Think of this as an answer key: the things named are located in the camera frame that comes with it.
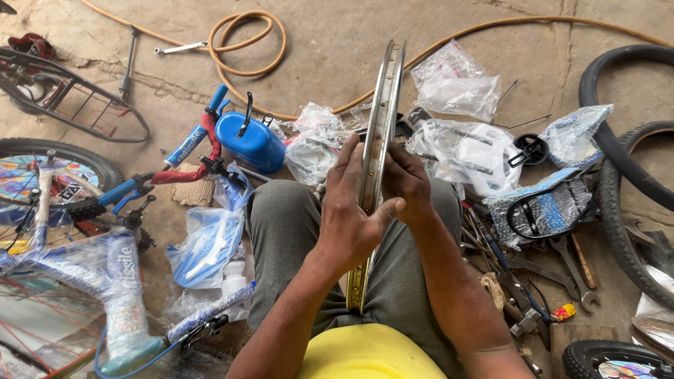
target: blue bicycle frame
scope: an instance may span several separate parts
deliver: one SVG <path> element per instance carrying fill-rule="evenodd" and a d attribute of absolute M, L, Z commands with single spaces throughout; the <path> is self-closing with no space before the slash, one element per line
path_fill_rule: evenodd
<path fill-rule="evenodd" d="M 9 256 L 0 249 L 0 272 L 14 268 L 33 270 L 61 281 L 99 300 L 106 312 L 107 349 L 110 359 L 96 368 L 104 377 L 122 374 L 149 357 L 184 341 L 192 330 L 213 319 L 232 305 L 249 299 L 255 283 L 250 283 L 234 295 L 214 302 L 171 328 L 163 337 L 150 336 L 146 311 L 142 301 L 142 284 L 136 250 L 137 229 L 115 227 L 112 231 L 49 248 L 47 231 L 54 225 L 50 220 L 50 186 L 54 175 L 67 176 L 78 182 L 93 196 L 102 192 L 85 179 L 70 172 L 63 163 L 45 160 L 38 163 L 40 197 L 32 216 L 30 241 L 26 252 Z M 124 196 L 128 191 L 116 192 Z M 16 206 L 0 208 L 0 223 L 15 226 Z"/>

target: spanner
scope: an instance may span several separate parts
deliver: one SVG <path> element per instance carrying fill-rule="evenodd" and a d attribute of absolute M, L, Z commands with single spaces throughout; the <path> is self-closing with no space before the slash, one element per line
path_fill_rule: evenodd
<path fill-rule="evenodd" d="M 159 49 L 157 47 L 157 48 L 154 49 L 154 53 L 157 54 L 157 55 L 164 55 L 164 54 L 175 53 L 177 51 L 198 49 L 200 47 L 208 47 L 208 42 L 197 42 L 197 43 L 192 43 L 190 45 L 171 47 L 170 49 L 163 49 L 163 50 Z"/>
<path fill-rule="evenodd" d="M 539 266 L 538 264 L 527 260 L 524 256 L 524 253 L 521 251 L 515 251 L 515 256 L 513 258 L 506 256 L 506 259 L 508 259 L 508 263 L 510 263 L 510 267 L 512 268 L 525 268 L 531 272 L 535 272 L 541 276 L 544 276 L 551 281 L 562 284 L 564 287 L 566 287 L 566 291 L 571 297 L 576 300 L 580 300 L 578 287 L 576 286 L 576 282 L 573 280 L 573 278 L 558 274 L 554 271 L 550 271 L 543 266 Z"/>
<path fill-rule="evenodd" d="M 564 259 L 564 263 L 566 263 L 566 266 L 569 268 L 569 271 L 571 271 L 571 276 L 574 278 L 576 284 L 578 285 L 578 289 L 580 290 L 580 305 L 588 313 L 594 313 L 590 309 L 590 303 L 592 301 L 596 301 L 597 304 L 601 305 L 601 301 L 599 300 L 599 296 L 595 292 L 592 292 L 585 285 L 583 278 L 580 276 L 580 272 L 578 271 L 578 268 L 576 268 L 576 263 L 569 254 L 569 250 L 567 250 L 566 236 L 563 235 L 559 237 L 559 241 L 555 241 L 554 238 L 550 238 L 549 241 L 550 246 L 552 246 L 553 249 L 557 250 L 557 252 L 561 254 L 561 257 Z"/>

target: white bottle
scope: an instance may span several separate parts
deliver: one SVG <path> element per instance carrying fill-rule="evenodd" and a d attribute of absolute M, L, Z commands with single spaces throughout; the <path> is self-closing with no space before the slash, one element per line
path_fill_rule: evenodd
<path fill-rule="evenodd" d="M 247 280 L 243 276 L 245 267 L 246 262 L 243 260 L 229 262 L 225 265 L 224 280 L 222 281 L 222 297 L 236 293 L 247 284 Z"/>

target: orange air hose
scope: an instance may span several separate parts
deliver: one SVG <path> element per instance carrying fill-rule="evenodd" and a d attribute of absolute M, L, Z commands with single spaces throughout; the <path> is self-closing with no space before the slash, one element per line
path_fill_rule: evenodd
<path fill-rule="evenodd" d="M 110 14 L 106 12 L 105 10 L 91 4 L 88 0 L 80 0 L 82 3 L 93 9 L 94 11 L 97 11 L 98 13 L 113 19 L 114 21 L 117 21 L 120 24 L 130 26 L 132 25 L 131 22 L 124 20 L 122 18 L 119 18 L 113 14 Z M 237 25 L 239 25 L 242 21 L 248 20 L 248 19 L 259 19 L 259 20 L 264 20 L 267 22 L 267 27 L 260 32 L 257 36 L 254 36 L 253 38 L 250 38 L 248 40 L 245 40 L 243 42 L 237 43 L 235 45 L 231 46 L 225 46 L 225 42 L 227 41 L 227 38 L 231 35 L 231 32 L 236 28 Z M 249 46 L 260 39 L 262 39 L 264 36 L 269 34 L 269 32 L 272 30 L 273 23 L 276 23 L 281 31 L 281 35 L 283 37 L 283 41 L 281 44 L 281 50 L 278 53 L 278 56 L 276 59 L 269 64 L 269 66 L 259 69 L 257 71 L 238 71 L 235 70 L 222 61 L 222 57 L 220 56 L 221 53 L 224 53 L 225 51 L 234 51 L 237 49 L 241 49 L 243 47 Z M 579 24 L 586 24 L 586 25 L 593 25 L 593 26 L 598 26 L 600 28 L 605 28 L 609 30 L 614 30 L 616 32 L 620 32 L 623 34 L 626 34 L 628 36 L 633 36 L 635 38 L 639 38 L 641 40 L 644 40 L 646 42 L 650 42 L 656 45 L 660 46 L 665 46 L 665 47 L 673 47 L 672 44 L 669 44 L 661 39 L 649 36 L 647 34 L 643 34 L 641 32 L 637 32 L 636 30 L 629 29 L 629 28 L 624 28 L 623 26 L 618 26 L 615 24 L 609 24 L 607 22 L 602 22 L 602 21 L 597 21 L 597 20 L 592 20 L 589 18 L 580 18 L 576 16 L 524 16 L 524 17 L 513 17 L 513 18 L 502 18 L 500 20 L 494 20 L 494 21 L 489 21 L 489 22 L 483 22 L 482 24 L 477 24 L 475 26 L 471 26 L 470 28 L 463 29 L 459 32 L 453 33 L 436 43 L 432 44 L 431 46 L 427 47 L 424 49 L 424 51 L 420 52 L 416 56 L 414 56 L 412 59 L 410 59 L 407 63 L 405 63 L 404 68 L 407 69 L 411 65 L 414 65 L 416 62 L 420 61 L 423 57 L 428 55 L 429 53 L 433 52 L 434 50 L 438 49 L 440 46 L 446 44 L 449 40 L 452 38 L 459 38 L 461 36 L 465 36 L 467 34 L 476 32 L 478 30 L 482 29 L 487 29 L 491 28 L 493 26 L 503 26 L 503 25 L 513 25 L 513 24 L 527 24 L 527 23 L 532 23 L 532 22 L 576 22 Z M 218 41 L 217 45 L 214 43 L 215 42 L 215 35 L 220 30 L 225 24 L 227 27 L 224 29 L 222 35 L 220 36 L 220 40 Z M 149 29 L 145 29 L 141 26 L 133 24 L 134 27 L 136 27 L 139 31 L 149 35 L 153 36 L 154 38 L 157 38 L 159 40 L 162 40 L 164 42 L 170 43 L 172 45 L 176 46 L 183 46 L 186 45 L 184 42 L 180 42 L 174 39 L 171 39 L 169 37 L 163 36 L 159 33 L 155 33 Z M 216 65 L 218 66 L 218 73 L 220 74 L 220 78 L 222 81 L 229 87 L 229 90 L 231 93 L 233 93 L 239 100 L 242 102 L 246 103 L 248 101 L 247 96 L 243 96 L 239 91 L 236 90 L 236 88 L 232 85 L 231 82 L 227 79 L 227 76 L 225 72 L 228 72 L 233 75 L 237 76 L 260 76 L 263 74 L 268 73 L 269 71 L 272 71 L 276 66 L 278 66 L 279 63 L 283 60 L 283 57 L 285 56 L 286 50 L 288 47 L 288 36 L 286 34 L 286 30 L 283 27 L 283 24 L 281 21 L 271 13 L 267 11 L 262 11 L 262 10 L 256 10 L 256 11 L 248 11 L 245 13 L 238 13 L 238 14 L 233 14 L 231 16 L 225 17 L 222 20 L 220 20 L 211 30 L 210 34 L 208 35 L 208 48 L 202 47 L 198 48 L 196 50 L 200 51 L 208 51 L 211 55 L 211 58 L 213 58 L 213 61 L 215 61 Z M 334 109 L 332 112 L 334 114 L 342 113 L 360 103 L 365 101 L 367 98 L 372 96 L 374 94 L 375 90 L 374 88 L 368 91 L 368 93 L 362 95 L 361 97 L 357 98 L 356 100 L 352 101 L 351 103 L 348 103 L 347 105 L 344 105 L 343 107 L 339 107 L 337 109 Z M 297 116 L 293 115 L 284 115 L 282 113 L 276 113 L 272 112 L 268 109 L 265 109 L 259 105 L 253 104 L 253 108 L 260 112 L 260 113 L 271 113 L 275 118 L 277 119 L 284 119 L 284 120 L 296 120 Z"/>

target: hand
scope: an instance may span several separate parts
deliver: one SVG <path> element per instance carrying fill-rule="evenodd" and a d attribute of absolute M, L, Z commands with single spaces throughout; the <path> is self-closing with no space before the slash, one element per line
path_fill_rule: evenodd
<path fill-rule="evenodd" d="M 402 198 L 390 198 L 370 217 L 358 204 L 363 171 L 363 149 L 356 133 L 342 147 L 337 164 L 328 172 L 321 212 L 321 232 L 308 259 L 338 279 L 355 268 L 381 242 L 395 216 L 405 208 Z"/>
<path fill-rule="evenodd" d="M 423 163 L 396 144 L 388 146 L 381 183 L 384 200 L 401 197 L 407 206 L 396 218 L 408 227 L 423 225 L 435 213 L 431 203 L 431 182 L 424 172 Z"/>

